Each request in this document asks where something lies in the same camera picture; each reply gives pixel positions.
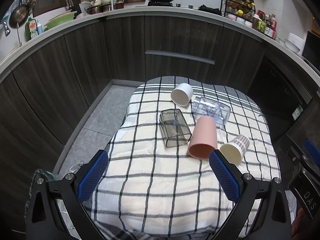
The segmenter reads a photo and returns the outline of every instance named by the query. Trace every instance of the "blue gripper pad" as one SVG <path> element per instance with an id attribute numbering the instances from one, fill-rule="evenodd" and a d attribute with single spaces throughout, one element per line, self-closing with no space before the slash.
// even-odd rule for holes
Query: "blue gripper pad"
<path id="1" fill-rule="evenodd" d="M 210 153 L 209 164 L 228 200 L 237 203 L 240 198 L 239 184 L 215 151 Z"/>
<path id="2" fill-rule="evenodd" d="M 108 154 L 102 151 L 95 163 L 91 166 L 78 186 L 78 199 L 80 203 L 89 200 L 108 165 Z"/>
<path id="3" fill-rule="evenodd" d="M 320 166 L 320 151 L 318 150 L 318 148 L 312 143 L 312 141 L 310 141 L 309 139 L 307 139 L 304 144 L 303 147 L 306 149 L 306 151 L 310 154 L 310 156 L 312 157 L 313 161 L 315 162 L 315 164 L 317 166 Z"/>

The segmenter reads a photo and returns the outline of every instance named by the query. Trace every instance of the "white countertop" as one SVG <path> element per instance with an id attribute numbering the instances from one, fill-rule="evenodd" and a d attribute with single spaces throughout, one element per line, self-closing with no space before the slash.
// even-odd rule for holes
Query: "white countertop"
<path id="1" fill-rule="evenodd" d="M 64 23 L 62 25 L 59 25 L 55 28 L 52 28 L 50 30 L 47 30 L 46 32 L 42 33 L 41 35 L 37 36 L 36 38 L 26 42 L 23 44 L 20 48 L 16 49 L 14 52 L 12 52 L 10 55 L 8 55 L 1 63 L 0 63 L 0 74 L 5 71 L 13 62 L 16 60 L 19 56 L 21 56 L 23 53 L 27 52 L 29 49 L 31 49 L 33 46 L 35 46 L 37 43 L 47 39 L 48 37 L 61 32 L 65 30 L 66 28 L 70 28 L 74 25 L 78 25 L 87 21 L 91 21 L 97 18 L 105 17 L 105 16 L 112 16 L 112 15 L 120 15 L 120 14 L 127 14 L 127 13 L 143 13 L 143 12 L 158 12 L 158 13 L 180 13 L 180 14 L 189 14 L 193 16 L 198 17 L 206 17 L 215 21 L 221 22 L 224 26 L 233 25 L 234 27 L 238 27 L 246 32 L 249 32 L 278 48 L 282 52 L 284 52 L 287 56 L 289 56 L 291 59 L 293 59 L 301 68 L 308 73 L 308 75 L 315 81 L 315 83 L 320 87 L 320 76 L 307 64 L 303 61 L 302 58 L 300 58 L 298 55 L 293 53 L 292 51 L 288 50 L 286 47 L 282 46 L 278 42 L 274 41 L 273 39 L 265 36 L 264 34 L 249 28 L 243 24 L 240 24 L 238 22 L 232 21 L 228 18 L 207 13 L 203 11 L 198 11 L 195 9 L 189 9 L 189 8 L 177 8 L 177 7 L 132 7 L 132 8 L 125 8 L 125 9 L 119 9 L 114 10 L 110 12 L 104 12 L 94 15 L 89 15 L 80 19 L 75 19 L 73 21 Z"/>

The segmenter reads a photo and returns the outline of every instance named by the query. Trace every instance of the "spice rack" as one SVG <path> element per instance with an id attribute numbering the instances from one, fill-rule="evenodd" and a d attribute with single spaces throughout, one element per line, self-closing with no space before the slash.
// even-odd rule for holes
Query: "spice rack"
<path id="1" fill-rule="evenodd" d="M 227 14 L 233 14 L 246 21 L 252 22 L 253 16 L 256 13 L 256 8 L 252 5 L 253 0 L 221 0 L 220 10 L 224 17 Z M 244 14 L 239 16 L 236 12 L 242 10 Z"/>

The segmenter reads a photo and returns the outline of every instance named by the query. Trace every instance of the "paper cup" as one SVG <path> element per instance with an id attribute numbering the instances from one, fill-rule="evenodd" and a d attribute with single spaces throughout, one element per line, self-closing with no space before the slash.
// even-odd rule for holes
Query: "paper cup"
<path id="1" fill-rule="evenodd" d="M 209 160 L 210 152 L 217 149 L 216 122 L 211 116 L 202 116 L 193 130 L 189 143 L 189 154 L 199 160 Z"/>
<path id="2" fill-rule="evenodd" d="M 193 95 L 192 87 L 187 83 L 181 83 L 171 92 L 171 100 L 178 106 L 189 104 Z"/>
<path id="3" fill-rule="evenodd" d="M 239 166 L 249 145 L 250 141 L 247 136 L 238 135 L 232 141 L 222 145 L 220 152 L 230 163 Z"/>

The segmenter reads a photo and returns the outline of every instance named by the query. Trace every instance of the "green basin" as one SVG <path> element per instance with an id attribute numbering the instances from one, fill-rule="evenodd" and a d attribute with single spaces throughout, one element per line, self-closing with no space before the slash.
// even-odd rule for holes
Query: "green basin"
<path id="1" fill-rule="evenodd" d="M 55 17 L 54 19 L 52 19 L 51 21 L 49 21 L 46 25 L 48 27 L 48 29 L 52 29 L 53 27 L 56 27 L 60 24 L 72 21 L 74 16 L 75 16 L 76 12 L 70 12 L 70 13 L 66 13 L 60 16 Z"/>

